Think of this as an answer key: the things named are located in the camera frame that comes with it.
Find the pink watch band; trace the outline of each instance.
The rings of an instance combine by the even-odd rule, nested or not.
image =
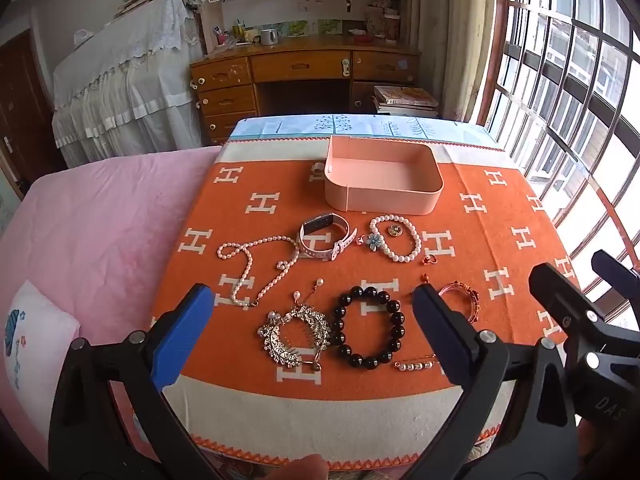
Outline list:
[[[332,224],[336,224],[337,226],[340,226],[342,229],[344,229],[344,237],[342,238],[342,240],[338,240],[334,244],[332,249],[327,249],[325,251],[316,251],[305,245],[305,240],[303,237],[311,233],[315,233],[316,231],[325,227],[329,227]],[[307,256],[334,261],[337,258],[338,254],[340,254],[348,247],[351,242],[353,242],[357,232],[358,230],[354,229],[353,233],[350,233],[349,223],[340,215],[337,215],[336,213],[325,213],[323,215],[312,218],[311,220],[308,220],[302,224],[302,226],[300,227],[300,234],[298,235],[298,244],[300,245],[300,250]]]

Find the orange tablecloth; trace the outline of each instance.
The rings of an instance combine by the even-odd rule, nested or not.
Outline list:
[[[531,268],[551,262],[575,277],[552,223],[504,152],[430,143],[444,190],[430,215],[410,220],[422,234],[423,253],[438,256],[436,265],[394,263],[382,252],[353,244],[334,262],[301,257],[257,307],[230,304],[233,279],[242,274],[246,257],[241,253],[222,260],[217,247],[275,235],[295,238],[303,221],[329,211],[323,180],[313,169],[327,146],[326,139],[231,142],[212,166],[167,265],[153,312],[157,318],[173,309],[198,282],[216,293],[216,307],[180,380],[166,394],[201,444],[233,456],[278,463],[320,452],[335,468],[408,462],[426,446],[460,393],[440,367],[399,372],[388,364],[354,370],[330,348],[322,354],[321,372],[283,369],[263,350],[256,333],[267,313],[288,312],[292,292],[305,295],[317,278],[324,285],[310,303],[327,314],[340,293],[353,285],[374,285],[402,304],[406,335],[394,360],[410,360],[431,354],[410,306],[410,293],[424,272],[436,288],[459,280],[479,292],[476,330],[490,328],[504,341],[528,344],[544,335],[556,342],[563,338],[529,294]],[[377,216],[375,211],[340,214],[360,234],[368,234],[369,221]],[[328,229],[308,242],[328,248],[337,235]],[[386,238],[397,254],[411,252],[408,234]],[[254,265],[238,296],[253,301],[280,272],[277,261],[290,259],[292,245],[270,242],[253,247],[252,254]],[[468,312],[465,298],[447,294],[445,300]],[[382,349],[388,316],[365,301],[348,308],[345,334],[354,351],[366,356]],[[500,421],[508,395],[506,389],[487,429]],[[385,433],[397,436],[389,442]]]

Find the hand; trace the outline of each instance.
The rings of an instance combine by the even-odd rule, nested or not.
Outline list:
[[[328,476],[326,461],[320,455],[309,455],[282,466],[264,480],[326,480]]]

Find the metal mug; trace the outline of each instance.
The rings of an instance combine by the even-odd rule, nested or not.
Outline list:
[[[263,45],[275,45],[278,43],[278,31],[275,28],[266,28],[260,32],[260,43]]]

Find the pink storage box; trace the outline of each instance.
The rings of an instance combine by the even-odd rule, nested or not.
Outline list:
[[[443,186],[433,152],[425,144],[331,137],[324,197],[334,209],[426,215]]]

